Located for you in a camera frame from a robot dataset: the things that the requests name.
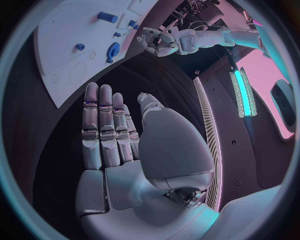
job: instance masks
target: robotic arm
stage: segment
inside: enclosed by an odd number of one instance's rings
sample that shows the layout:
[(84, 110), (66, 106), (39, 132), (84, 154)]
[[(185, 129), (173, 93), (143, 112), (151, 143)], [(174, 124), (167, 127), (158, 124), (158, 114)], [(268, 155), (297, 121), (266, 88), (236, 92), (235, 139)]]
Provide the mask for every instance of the robotic arm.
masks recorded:
[(185, 29), (179, 31), (177, 27), (171, 27), (167, 32), (162, 32), (153, 28), (143, 28), (151, 37), (160, 38), (160, 42), (155, 46), (151, 41), (146, 41), (146, 36), (137, 37), (137, 40), (145, 48), (158, 57), (164, 57), (172, 53), (187, 55), (195, 53), (199, 48), (210, 48), (214, 45), (233, 47), (241, 45), (261, 50), (267, 57), (269, 56), (258, 32), (245, 30), (231, 31), (228, 28), (220, 28), (217, 31)]

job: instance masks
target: blue led light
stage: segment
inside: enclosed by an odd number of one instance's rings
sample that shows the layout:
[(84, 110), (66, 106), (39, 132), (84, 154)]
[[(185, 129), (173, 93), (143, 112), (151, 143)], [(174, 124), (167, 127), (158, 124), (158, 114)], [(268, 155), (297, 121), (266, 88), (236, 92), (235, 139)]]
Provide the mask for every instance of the blue led light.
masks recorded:
[(251, 116), (250, 102), (249, 102), (246, 86), (243, 81), (242, 75), (241, 75), (240, 71), (235, 71), (234, 74), (236, 76), (236, 80), (237, 80), (237, 83), (239, 86), (242, 103), (243, 103), (243, 108), (244, 108), (244, 114), (245, 114), (245, 116)]

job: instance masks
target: white robotic arm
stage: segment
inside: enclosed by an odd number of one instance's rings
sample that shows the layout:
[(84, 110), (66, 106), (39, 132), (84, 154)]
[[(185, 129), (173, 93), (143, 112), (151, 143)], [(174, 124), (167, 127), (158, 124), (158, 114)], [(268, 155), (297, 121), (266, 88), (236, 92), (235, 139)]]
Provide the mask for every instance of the white robotic arm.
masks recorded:
[(167, 32), (162, 32), (153, 28), (143, 28), (151, 37), (160, 38), (160, 43), (155, 46), (152, 42), (146, 41), (146, 36), (137, 37), (139, 43), (143, 45), (146, 51), (158, 56), (164, 57), (172, 53), (187, 55), (195, 53), (199, 48), (210, 48), (214, 45), (233, 47), (241, 45), (261, 50), (269, 56), (258, 32), (246, 30), (231, 31), (228, 28), (220, 28), (216, 31), (193, 29), (184, 29), (179, 31), (177, 27), (171, 27)]

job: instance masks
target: glowing light bar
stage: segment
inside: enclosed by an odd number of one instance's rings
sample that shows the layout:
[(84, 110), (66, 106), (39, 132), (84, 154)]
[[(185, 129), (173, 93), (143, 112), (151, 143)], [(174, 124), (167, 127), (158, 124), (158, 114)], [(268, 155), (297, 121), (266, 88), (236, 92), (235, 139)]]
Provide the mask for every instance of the glowing light bar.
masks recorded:
[(256, 116), (255, 100), (244, 68), (242, 67), (240, 71), (237, 70), (234, 73), (230, 72), (230, 77), (236, 96), (238, 116), (240, 118)]

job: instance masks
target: blue gear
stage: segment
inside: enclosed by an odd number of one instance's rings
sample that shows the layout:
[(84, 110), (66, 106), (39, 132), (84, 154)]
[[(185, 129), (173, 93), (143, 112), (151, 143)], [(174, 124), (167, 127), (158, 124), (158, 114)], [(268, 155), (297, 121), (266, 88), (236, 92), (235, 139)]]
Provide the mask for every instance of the blue gear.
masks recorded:
[(109, 59), (112, 59), (113, 57), (117, 56), (120, 51), (120, 44), (117, 42), (114, 42), (107, 50), (107, 57)]

